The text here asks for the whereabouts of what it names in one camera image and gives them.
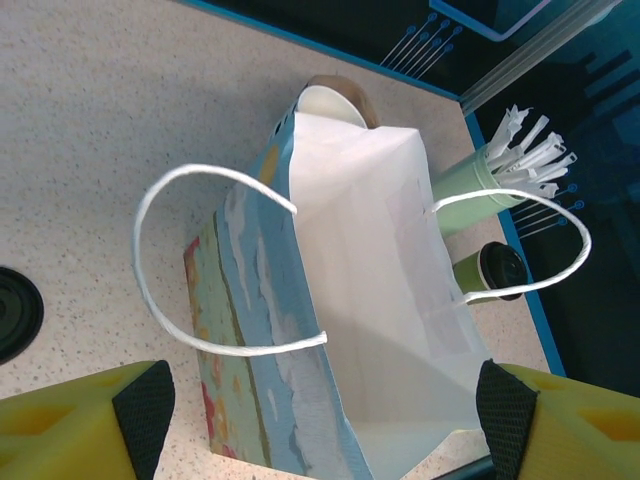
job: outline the cup lid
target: cup lid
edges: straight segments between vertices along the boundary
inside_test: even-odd
[[[480,268],[487,285],[492,290],[528,283],[527,267],[522,257],[513,247],[500,242],[491,242],[482,248]],[[518,293],[500,298],[510,301],[521,295]]]

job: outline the black round object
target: black round object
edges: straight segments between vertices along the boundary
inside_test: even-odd
[[[528,281],[527,267],[522,257],[509,245],[500,242],[486,244],[480,251],[480,268],[492,290],[525,285]],[[500,297],[515,300],[521,293]]]
[[[0,267],[0,365],[27,348],[42,326],[44,303],[24,275]]]

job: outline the black textured pad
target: black textured pad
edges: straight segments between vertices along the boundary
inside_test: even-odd
[[[537,392],[492,360],[482,365],[476,407],[498,480],[518,478],[537,398]]]
[[[169,364],[156,362],[113,398],[113,409],[138,480],[152,480],[175,404]]]

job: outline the beige countertop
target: beige countertop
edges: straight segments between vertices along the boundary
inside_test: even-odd
[[[177,399],[157,479],[294,478],[208,451],[196,353],[151,318],[131,272],[136,204],[182,163],[246,169],[316,73],[356,80],[383,123],[419,128],[433,173],[472,150],[458,105],[164,0],[5,0],[0,21],[0,263],[37,284],[46,310],[33,345],[0,366],[0,397],[166,359]],[[145,222],[150,286],[184,328],[182,252],[228,186],[178,182]],[[491,219],[448,246],[455,260],[501,238]],[[473,310],[497,360],[547,369],[524,300]],[[451,467],[445,452],[414,476]]]

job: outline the blue trim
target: blue trim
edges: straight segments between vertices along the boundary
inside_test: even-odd
[[[465,120],[467,122],[467,128],[469,129],[469,133],[471,134],[471,140],[473,141],[474,147],[476,149],[482,147],[486,142],[480,130],[480,125],[478,124],[478,119],[476,118],[475,114],[472,113],[468,115]],[[513,224],[511,214],[508,210],[505,210],[498,214],[498,218],[500,219],[500,224],[502,225],[502,230],[504,231],[504,236],[507,239],[507,243],[511,245],[520,254],[520,256],[522,256],[526,264],[527,258],[525,257],[524,251],[522,250],[520,237],[518,236],[516,227]],[[528,265],[527,274],[529,276],[529,282],[532,282],[533,279],[531,278],[531,272],[529,271]],[[562,365],[562,360],[560,359],[560,354],[558,353],[556,342],[553,339],[551,328],[549,328],[549,321],[547,320],[547,315],[544,313],[544,308],[542,307],[542,302],[540,301],[540,295],[538,295],[538,292],[529,292],[525,294],[525,298],[527,299],[527,304],[529,305],[529,311],[531,312],[531,317],[533,318],[533,324],[535,325],[536,331],[538,332],[538,338],[540,338],[542,350],[544,351],[544,355],[547,358],[549,370],[555,375],[566,377],[567,374],[564,370],[564,366]]]
[[[239,15],[235,12],[227,10],[225,8],[217,7],[215,5],[211,5],[209,3],[205,3],[202,0],[180,0],[182,3],[186,5],[190,5],[199,10],[203,10],[207,13],[213,13],[216,15],[220,15],[222,17],[226,17],[227,19],[236,21],[238,23],[242,23],[249,27],[255,28],[257,30],[261,30],[265,33],[274,35],[276,37],[283,38],[285,40],[289,40],[290,42],[297,43],[298,45],[302,45],[303,47],[310,48],[312,50],[316,50],[320,53],[324,53],[326,55],[330,55],[339,60],[351,63],[353,65],[357,65],[362,68],[366,68],[368,70],[372,70],[376,73],[380,73],[387,77],[391,77],[394,80],[399,80],[400,82],[407,83],[411,86],[421,88],[423,90],[427,90],[431,93],[435,93],[436,95],[440,95],[441,97],[449,98],[451,100],[458,101],[460,95],[456,95],[454,93],[443,90],[442,88],[436,87],[429,83],[420,82],[415,78],[408,77],[407,75],[403,75],[399,72],[394,72],[393,70],[389,70],[385,67],[382,67],[376,63],[370,62],[368,60],[363,60],[362,58],[356,57],[355,55],[351,55],[349,53],[345,53],[341,50],[337,50],[332,47],[328,47],[326,45],[322,45],[321,43],[314,42],[313,40],[309,40],[308,38],[301,37],[300,35],[296,35],[294,33],[287,32],[286,30],[282,30],[280,28],[274,27],[272,25],[260,22],[258,20],[254,20],[250,17],[245,17],[243,15]]]

